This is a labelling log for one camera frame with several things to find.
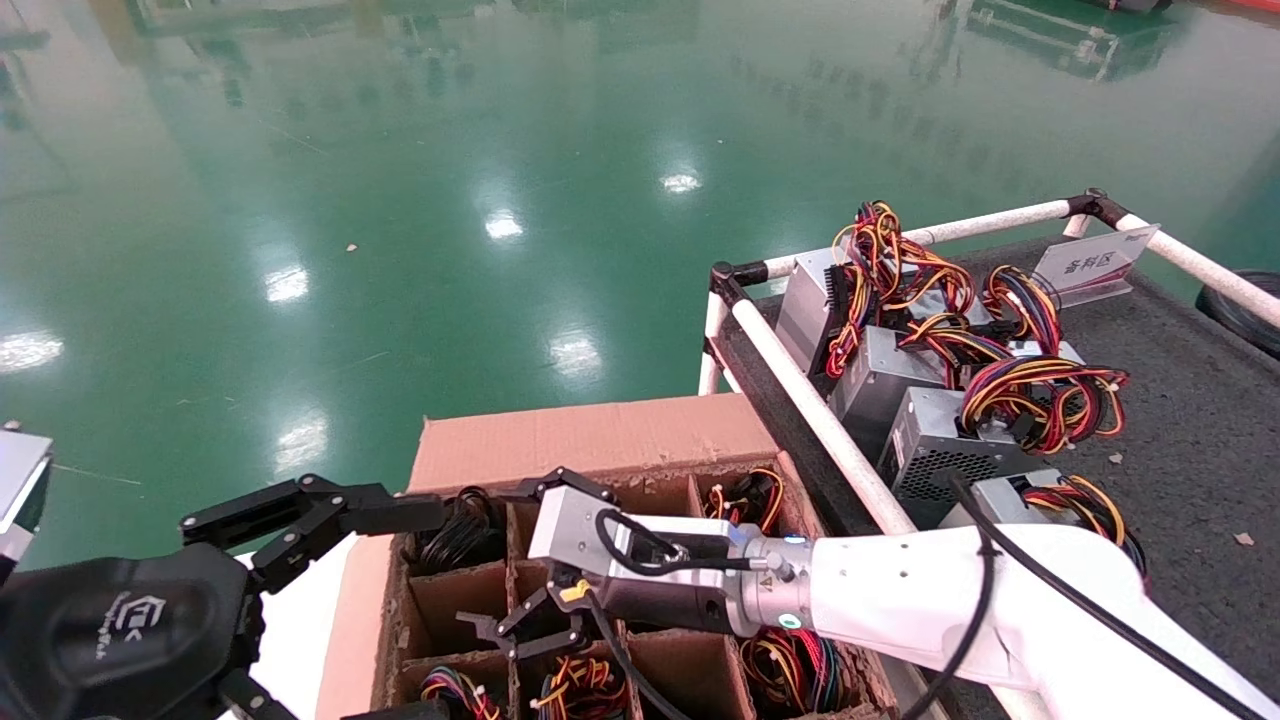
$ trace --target gray carpet surface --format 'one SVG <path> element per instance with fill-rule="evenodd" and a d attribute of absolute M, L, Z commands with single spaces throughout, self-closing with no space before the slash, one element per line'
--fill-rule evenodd
<path fill-rule="evenodd" d="M 1050 241 L 956 258 L 975 275 L 1034 268 Z M 1187 630 L 1271 697 L 1280 697 L 1280 363 L 1149 279 L 1062 311 L 1065 338 L 1087 363 L 1130 373 L 1126 429 L 1050 459 L 1100 482 L 1147 552 L 1151 596 Z M 758 302 L 774 315 L 780 297 Z M 717 347 L 778 445 L 791 452 L 832 532 L 877 532 L 741 329 Z M 1119 462 L 1111 456 L 1119 455 Z M 1247 533 L 1253 544 L 1242 543 Z M 969 717 L 998 716 L 986 691 L 957 688 Z"/>

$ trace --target power supply unit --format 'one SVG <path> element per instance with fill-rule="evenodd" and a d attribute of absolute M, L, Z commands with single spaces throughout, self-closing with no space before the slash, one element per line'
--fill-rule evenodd
<path fill-rule="evenodd" d="M 1009 341 L 1009 345 L 1006 347 L 1009 347 L 1009 352 L 1011 352 L 1014 357 L 1029 357 L 1034 355 L 1044 355 L 1044 351 L 1041 350 L 1039 342 L 1034 340 L 1012 340 Z M 1080 354 L 1076 352 L 1075 348 L 1071 347 L 1071 343 L 1066 342 L 1065 340 L 1057 343 L 1057 356 L 1062 357 L 1064 360 L 1071 360 L 1074 363 L 1079 363 L 1080 365 L 1084 364 L 1084 359 L 1080 357 Z"/>
<path fill-rule="evenodd" d="M 942 361 L 932 351 L 897 348 L 897 334 L 870 325 L 863 332 L 858 354 L 831 393 L 831 411 L 870 460 L 884 450 L 893 418 L 909 387 L 945 387 Z"/>
<path fill-rule="evenodd" d="M 823 370 L 827 343 L 845 322 L 841 313 L 831 313 L 827 270 L 835 266 L 836 258 L 841 263 L 849 259 L 840 247 L 796 255 L 796 269 L 787 281 L 782 310 L 774 325 L 782 347 L 787 348 L 800 370 L 809 375 Z"/>
<path fill-rule="evenodd" d="M 988 423 L 975 437 L 963 433 L 956 424 L 963 400 L 960 391 L 908 388 L 877 465 L 922 530 L 936 528 L 956 503 L 950 484 L 934 477 L 938 470 L 960 470 L 975 483 L 1043 468 L 1004 427 Z"/>
<path fill-rule="evenodd" d="M 924 291 L 920 297 L 915 300 L 915 302 L 908 305 L 906 310 L 911 314 L 911 319 L 916 322 L 927 320 L 938 313 L 947 311 L 946 296 L 936 287 L 929 288 Z M 964 316 L 970 324 L 974 325 L 986 325 L 987 323 L 995 320 L 995 318 L 991 316 L 991 313 L 982 305 L 982 302 L 978 301 L 974 301 L 974 304 L 969 306 L 969 311 L 965 313 Z"/>
<path fill-rule="evenodd" d="M 1021 475 L 1005 478 L 992 478 L 979 480 L 969 487 L 974 500 L 987 518 L 996 523 L 1009 525 L 1027 525 L 1032 523 L 1064 523 L 1071 524 L 1074 516 L 1068 512 L 1055 512 L 1047 507 L 1028 505 L 1023 500 L 1023 489 L 1028 487 L 1052 487 L 1057 484 L 1061 473 L 1052 468 L 1034 470 Z M 960 528 L 973 525 L 973 516 L 956 505 L 947 512 L 947 516 L 938 524 L 940 528 Z"/>

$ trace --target cardboard box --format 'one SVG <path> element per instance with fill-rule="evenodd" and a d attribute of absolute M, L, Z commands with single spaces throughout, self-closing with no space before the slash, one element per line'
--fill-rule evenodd
<path fill-rule="evenodd" d="M 558 466 L 611 486 L 628 512 L 678 515 L 700 515 L 712 484 L 765 466 L 786 482 L 782 529 L 823 534 L 790 459 L 739 395 L 428 420 L 408 491 L 448 496 L 472 484 L 509 487 Z M 547 580 L 545 568 L 526 559 L 536 509 L 511 506 L 503 512 L 504 560 L 429 578 L 410 577 L 404 538 L 357 543 L 343 577 L 317 717 L 408 702 L 435 665 L 484 683 L 486 692 L 503 698 L 508 716 L 529 715 L 527 701 L 536 697 L 545 669 L 536 662 L 512 666 L 453 619 L 458 610 L 502 616 Z M 620 626 L 640 670 L 686 712 L 755 717 L 736 638 Z M 589 652 L 608 655 L 602 643 Z M 895 707 L 878 657 L 854 647 L 841 647 L 841 653 L 854 667 L 849 683 L 855 701 L 832 716 L 870 719 Z M 630 694 L 630 717 L 655 716 L 645 712 L 634 689 Z"/>

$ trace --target colorful wires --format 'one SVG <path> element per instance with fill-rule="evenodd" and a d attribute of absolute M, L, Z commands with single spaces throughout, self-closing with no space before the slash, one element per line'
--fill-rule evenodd
<path fill-rule="evenodd" d="M 812 630 L 768 628 L 745 641 L 739 653 L 758 701 L 776 712 L 833 712 L 847 705 L 836 644 Z"/>
<path fill-rule="evenodd" d="M 1055 511 L 1073 512 L 1085 529 L 1110 539 L 1125 551 L 1143 578 L 1147 577 L 1147 555 L 1133 528 L 1125 524 L 1116 503 L 1096 484 L 1080 475 L 1057 479 L 1053 487 L 1030 486 L 1023 491 L 1029 505 Z"/>
<path fill-rule="evenodd" d="M 782 511 L 782 478 L 777 473 L 768 468 L 753 468 L 727 492 L 724 486 L 712 486 L 703 503 L 703 515 L 735 525 L 754 523 L 762 533 L 772 536 Z"/>
<path fill-rule="evenodd" d="M 845 324 L 840 328 L 840 334 L 827 346 L 827 377 L 838 378 L 845 374 L 845 365 L 849 359 L 858 354 L 861 345 L 863 328 L 870 320 L 876 309 L 874 291 L 868 278 L 867 268 L 858 260 L 847 265 L 835 268 L 841 273 L 845 288 L 849 295 L 849 313 Z"/>
<path fill-rule="evenodd" d="M 847 263 L 841 263 L 836 252 L 841 240 L 846 240 Z M 873 315 L 905 310 L 933 290 L 941 292 L 947 313 L 961 318 L 977 300 L 973 275 L 904 238 L 897 214 L 879 200 L 864 202 L 854 223 L 836 233 L 832 256 L 849 302 L 840 333 L 827 346 L 824 370 L 831 378 L 845 374 L 845 365 L 856 355 L 863 329 Z"/>
<path fill-rule="evenodd" d="M 1057 355 L 1062 328 L 1048 283 L 1033 279 L 1012 265 L 1001 265 L 987 275 L 982 304 L 1001 320 L 1018 320 L 1014 338 L 1036 338 L 1044 355 Z"/>
<path fill-rule="evenodd" d="M 485 692 L 484 685 L 476 685 L 471 678 L 444 665 L 426 674 L 419 694 L 420 700 L 424 701 L 440 697 L 458 705 L 463 711 L 474 715 L 476 720 L 502 719 L 502 711 Z"/>
<path fill-rule="evenodd" d="M 887 202 L 864 202 L 849 232 L 846 252 L 861 259 L 884 310 L 902 310 L 929 290 L 941 290 L 947 310 L 968 313 L 977 299 L 973 275 L 924 246 L 902 237 L 897 214 Z"/>
<path fill-rule="evenodd" d="M 899 341 L 900 350 L 927 347 L 937 354 L 946 366 L 948 389 L 964 387 L 964 370 L 977 369 L 1011 357 L 1009 348 L 998 342 L 969 331 L 969 320 L 957 313 L 940 313 L 923 322 L 908 323 L 906 337 Z"/>
<path fill-rule="evenodd" d="M 983 368 L 969 382 L 960 428 L 977 434 L 980 423 L 997 418 L 1023 450 L 1052 455 L 1094 434 L 1120 433 L 1124 406 L 1117 392 L 1128 380 L 1124 370 L 1064 357 L 1009 357 Z M 1111 427 L 1103 428 L 1107 416 Z"/>
<path fill-rule="evenodd" d="M 622 720 L 626 687 L 607 660 L 561 657 L 557 671 L 543 680 L 541 696 L 529 706 L 538 720 Z"/>

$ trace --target green epoxy floor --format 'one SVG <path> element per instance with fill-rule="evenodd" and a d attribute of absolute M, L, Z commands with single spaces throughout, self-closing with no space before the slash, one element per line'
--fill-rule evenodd
<path fill-rule="evenodd" d="M 168 551 L 303 470 L 403 486 L 422 415 L 691 393 L 710 263 L 864 199 L 918 227 L 1100 186 L 1276 268 L 1280 36 L 1230 8 L 14 0 L 0 415 L 59 464 L 31 564 Z"/>

